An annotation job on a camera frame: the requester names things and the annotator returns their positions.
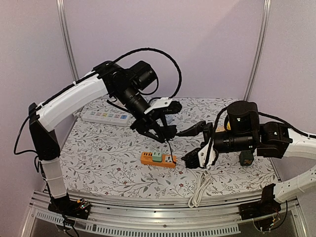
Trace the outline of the black charger plug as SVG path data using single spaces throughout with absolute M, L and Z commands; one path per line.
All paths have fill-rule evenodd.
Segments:
M 171 161 L 174 165 L 176 165 L 177 162 L 173 159 L 172 147 L 170 144 L 170 140 L 172 139 L 172 135 L 173 135 L 173 128 L 170 126 L 163 126 L 163 135 L 164 135 L 165 142 L 169 146 Z

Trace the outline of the mint green adapter plug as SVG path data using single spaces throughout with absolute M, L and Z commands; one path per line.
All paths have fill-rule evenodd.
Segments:
M 153 152 L 152 153 L 152 161 L 153 162 L 162 162 L 162 153 L 160 153 L 160 152 Z

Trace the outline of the orange power strip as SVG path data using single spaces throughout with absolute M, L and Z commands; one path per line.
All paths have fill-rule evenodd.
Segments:
M 175 168 L 177 157 L 162 154 L 159 152 L 143 152 L 141 154 L 141 163 L 158 167 Z

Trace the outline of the blue-grey power strip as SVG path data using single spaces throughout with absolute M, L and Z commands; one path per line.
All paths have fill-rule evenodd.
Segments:
M 173 117 L 172 116 L 166 116 L 166 122 L 168 125 L 171 125 L 173 121 Z

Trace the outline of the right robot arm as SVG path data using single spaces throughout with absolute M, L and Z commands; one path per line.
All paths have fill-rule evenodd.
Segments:
M 201 121 L 178 136 L 197 136 L 201 132 L 201 147 L 182 157 L 186 168 L 207 169 L 216 163 L 219 154 L 232 152 L 264 158 L 316 158 L 314 134 L 260 112 L 254 102 L 235 101 L 219 112 L 214 123 Z

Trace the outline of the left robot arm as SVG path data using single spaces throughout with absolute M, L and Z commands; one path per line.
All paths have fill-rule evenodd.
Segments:
M 151 65 L 144 61 L 127 69 L 117 60 L 105 61 L 46 101 L 29 106 L 24 124 L 34 144 L 32 152 L 40 161 L 54 206 L 62 214 L 70 214 L 74 207 L 62 177 L 55 127 L 86 104 L 108 95 L 118 99 L 134 117 L 131 129 L 160 143 L 168 142 L 177 128 L 167 123 L 166 116 L 180 112 L 182 107 L 172 97 L 159 98 L 153 104 L 144 99 L 143 90 L 157 79 Z

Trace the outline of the dark green cube socket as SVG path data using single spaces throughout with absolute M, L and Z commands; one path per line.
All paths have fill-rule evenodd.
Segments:
M 254 155 L 251 151 L 242 151 L 239 154 L 239 163 L 241 166 L 250 166 L 254 161 Z

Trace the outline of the floral table mat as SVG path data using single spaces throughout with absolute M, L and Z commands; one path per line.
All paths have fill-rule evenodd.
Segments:
M 203 136 L 175 137 L 159 143 L 129 127 L 85 122 L 78 118 L 61 152 L 60 162 L 68 190 L 131 198 L 189 198 L 200 169 L 184 166 L 182 156 L 198 148 Z M 143 165 L 143 152 L 173 153 L 175 168 Z M 241 166 L 237 153 L 221 154 L 209 170 L 206 197 L 258 191 L 276 183 L 267 158 Z

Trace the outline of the white multi-switch power strip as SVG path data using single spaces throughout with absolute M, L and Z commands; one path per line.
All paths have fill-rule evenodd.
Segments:
M 128 126 L 131 119 L 129 114 L 117 114 L 111 112 L 99 112 L 99 111 L 85 111 L 74 112 L 73 116 L 81 119 L 85 122 L 114 125 L 114 126 Z

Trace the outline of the aluminium front rail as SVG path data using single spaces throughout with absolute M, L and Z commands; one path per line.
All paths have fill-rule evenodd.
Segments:
M 282 205 L 285 220 L 277 229 L 261 232 L 255 219 L 242 220 L 238 207 L 257 201 L 260 192 L 205 197 L 200 207 L 189 208 L 185 198 L 147 199 L 70 192 L 92 207 L 87 220 L 77 219 L 80 236 L 109 237 L 308 237 L 310 235 L 297 198 Z

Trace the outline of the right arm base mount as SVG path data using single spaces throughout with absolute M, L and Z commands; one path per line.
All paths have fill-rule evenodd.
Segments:
M 238 206 L 242 220 L 253 219 L 281 211 L 280 203 L 272 200 L 259 200 Z

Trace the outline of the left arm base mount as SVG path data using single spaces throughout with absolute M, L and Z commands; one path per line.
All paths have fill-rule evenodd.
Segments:
M 69 195 L 50 199 L 48 210 L 65 216 L 87 220 L 90 215 L 91 202 L 81 198 L 71 200 Z

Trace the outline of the left aluminium post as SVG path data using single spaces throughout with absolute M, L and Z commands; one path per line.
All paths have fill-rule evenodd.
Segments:
M 78 74 L 75 57 L 74 57 L 74 53 L 73 53 L 73 49 L 71 45 L 71 39 L 70 39 L 70 34 L 69 34 L 69 29 L 68 29 L 68 24 L 67 24 L 67 16 L 66 16 L 66 11 L 65 11 L 64 1 L 57 0 L 56 5 L 57 5 L 57 12 L 58 12 L 58 17 L 59 17 L 59 23 L 60 23 L 61 33 L 63 37 L 63 42 L 65 46 L 65 51 L 68 58 L 73 81 L 78 81 L 80 77 Z

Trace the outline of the aluminium post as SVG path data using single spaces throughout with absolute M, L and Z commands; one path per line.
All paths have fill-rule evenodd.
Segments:
M 66 11 L 65 11 L 64 1 L 57 0 L 56 5 L 57 5 L 57 12 L 58 12 L 58 17 L 59 17 L 59 23 L 60 23 L 61 33 L 63 37 L 63 42 L 65 46 L 65 51 L 68 58 L 73 81 L 78 81 L 80 77 L 78 74 L 75 57 L 74 57 L 74 53 L 73 53 L 73 49 L 71 45 L 71 39 L 70 39 L 70 34 L 69 34 L 69 29 L 68 29 L 68 24 L 67 24 L 67 16 L 66 16 Z
M 263 9 L 262 9 L 262 18 L 261 23 L 259 27 L 259 36 L 257 40 L 256 50 L 254 54 L 254 59 L 252 63 L 252 67 L 249 74 L 249 79 L 246 85 L 246 90 L 243 96 L 244 101 L 248 101 L 251 96 L 251 92 L 255 83 L 256 75 L 258 72 L 262 51 L 264 48 L 264 42 L 267 34 L 267 28 L 269 24 L 269 17 L 270 17 L 270 11 L 271 11 L 271 0 L 264 0 L 263 1 Z

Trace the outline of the right aluminium post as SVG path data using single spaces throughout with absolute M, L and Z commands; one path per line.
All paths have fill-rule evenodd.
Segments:
M 262 9 L 262 18 L 261 23 L 259 27 L 259 36 L 257 40 L 256 50 L 254 54 L 254 59 L 252 63 L 252 67 L 249 74 L 249 79 L 246 85 L 246 90 L 243 96 L 244 101 L 248 101 L 251 96 L 251 92 L 255 83 L 256 75 L 258 72 L 262 51 L 264 48 L 264 42 L 267 34 L 267 28 L 269 24 L 269 17 L 270 17 L 270 11 L 271 11 L 271 0 L 264 0 L 263 1 L 263 9 Z

